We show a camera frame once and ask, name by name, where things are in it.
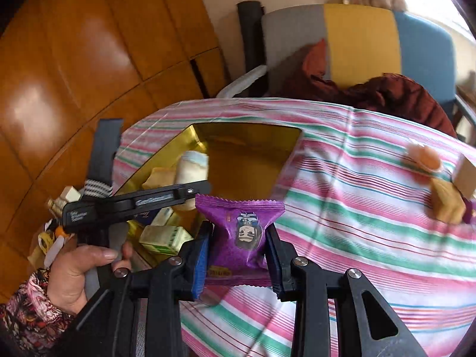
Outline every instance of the snack wrapper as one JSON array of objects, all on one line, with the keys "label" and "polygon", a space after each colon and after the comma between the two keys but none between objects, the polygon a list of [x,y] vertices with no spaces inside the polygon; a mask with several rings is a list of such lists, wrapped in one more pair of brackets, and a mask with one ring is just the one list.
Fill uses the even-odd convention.
[{"label": "snack wrapper", "polygon": [[197,195],[195,204],[214,224],[205,284],[271,286],[265,260],[265,231],[284,213],[284,203]]}]

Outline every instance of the floral sleeve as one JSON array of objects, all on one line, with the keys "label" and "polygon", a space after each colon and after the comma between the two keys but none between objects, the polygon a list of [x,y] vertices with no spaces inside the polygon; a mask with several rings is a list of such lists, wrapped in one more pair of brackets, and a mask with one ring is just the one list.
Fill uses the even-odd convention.
[{"label": "floral sleeve", "polygon": [[0,305],[0,326],[26,355],[46,355],[73,319],[49,301],[48,277],[49,270],[39,268]]}]

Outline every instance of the hand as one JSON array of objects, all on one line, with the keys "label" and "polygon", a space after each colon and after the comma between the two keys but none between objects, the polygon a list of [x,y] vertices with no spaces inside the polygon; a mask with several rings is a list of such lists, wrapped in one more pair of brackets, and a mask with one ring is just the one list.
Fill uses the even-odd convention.
[{"label": "hand", "polygon": [[[132,252],[132,244],[125,242],[122,246],[122,260],[114,263],[112,270],[120,267],[131,269]],[[72,238],[51,265],[47,290],[50,302],[65,313],[79,313],[87,302],[84,273],[93,267],[112,263],[117,256],[117,251],[95,245],[76,248],[76,238]]]}]

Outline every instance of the small bottle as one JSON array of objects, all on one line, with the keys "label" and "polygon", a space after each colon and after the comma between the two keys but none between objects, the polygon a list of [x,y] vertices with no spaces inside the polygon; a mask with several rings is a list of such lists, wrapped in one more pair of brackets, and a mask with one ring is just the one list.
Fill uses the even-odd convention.
[{"label": "small bottle", "polygon": [[[203,181],[208,178],[208,156],[193,150],[186,151],[177,165],[175,184]],[[173,206],[174,210],[191,211],[195,209],[195,199]]]}]

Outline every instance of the metal screw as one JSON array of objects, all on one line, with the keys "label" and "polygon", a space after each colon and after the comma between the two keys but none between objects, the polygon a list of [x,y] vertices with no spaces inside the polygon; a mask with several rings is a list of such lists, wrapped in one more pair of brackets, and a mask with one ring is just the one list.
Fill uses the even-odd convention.
[{"label": "metal screw", "polygon": [[118,268],[116,271],[114,271],[114,276],[116,278],[124,278],[129,274],[129,269],[125,267]]},{"label": "metal screw", "polygon": [[172,266],[178,266],[178,265],[182,264],[182,258],[180,256],[172,256],[172,257],[168,258],[168,262]]},{"label": "metal screw", "polygon": [[304,256],[298,256],[293,259],[293,262],[296,266],[307,266],[309,264],[309,261],[304,257]]},{"label": "metal screw", "polygon": [[362,272],[356,268],[351,268],[348,271],[348,274],[351,278],[359,279],[362,276]]}]

